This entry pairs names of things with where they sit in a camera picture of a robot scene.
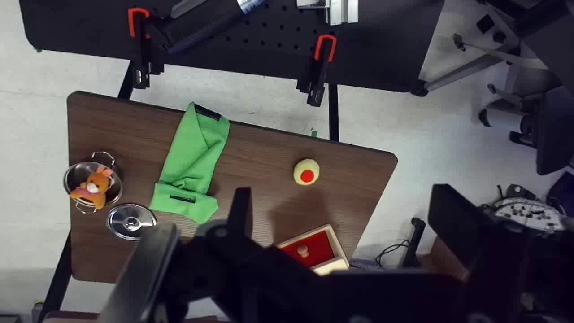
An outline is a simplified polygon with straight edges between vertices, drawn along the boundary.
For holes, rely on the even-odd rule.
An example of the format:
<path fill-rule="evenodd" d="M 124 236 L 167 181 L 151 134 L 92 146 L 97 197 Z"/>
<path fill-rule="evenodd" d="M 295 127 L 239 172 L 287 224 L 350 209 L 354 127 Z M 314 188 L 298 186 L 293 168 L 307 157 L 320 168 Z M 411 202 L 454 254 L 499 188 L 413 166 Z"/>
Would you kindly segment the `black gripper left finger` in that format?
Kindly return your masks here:
<path fill-rule="evenodd" d="M 158 292 L 180 238 L 174 224 L 149 227 L 124 265 L 97 323 L 153 323 Z"/>

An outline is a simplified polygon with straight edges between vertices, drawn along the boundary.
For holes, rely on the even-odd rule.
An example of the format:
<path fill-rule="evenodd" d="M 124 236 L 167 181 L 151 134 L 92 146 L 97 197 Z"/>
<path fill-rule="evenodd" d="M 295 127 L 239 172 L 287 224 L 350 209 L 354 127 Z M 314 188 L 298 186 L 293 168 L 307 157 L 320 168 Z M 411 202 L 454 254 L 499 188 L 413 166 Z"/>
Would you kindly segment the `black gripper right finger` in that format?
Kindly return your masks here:
<path fill-rule="evenodd" d="M 234 193 L 232 207 L 228 213 L 228 227 L 232 238 L 241 240 L 252 234 L 252 213 L 252 188 L 239 186 Z"/>

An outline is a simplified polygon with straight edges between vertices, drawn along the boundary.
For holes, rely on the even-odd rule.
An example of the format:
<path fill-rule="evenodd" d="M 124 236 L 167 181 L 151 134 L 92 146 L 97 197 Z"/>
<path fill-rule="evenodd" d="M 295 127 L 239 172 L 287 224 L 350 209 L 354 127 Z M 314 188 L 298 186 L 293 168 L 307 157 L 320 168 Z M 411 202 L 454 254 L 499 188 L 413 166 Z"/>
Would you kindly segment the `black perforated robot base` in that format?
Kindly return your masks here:
<path fill-rule="evenodd" d="M 155 19 L 176 0 L 20 0 L 24 28 L 38 50 L 131 59 L 128 10 L 144 6 Z M 296 0 L 270 0 L 257 12 L 198 46 L 155 55 L 167 64 L 296 78 L 320 35 L 338 37 L 325 78 L 345 85 L 409 91 L 420 84 L 445 0 L 361 0 L 356 24 L 331 26 Z"/>

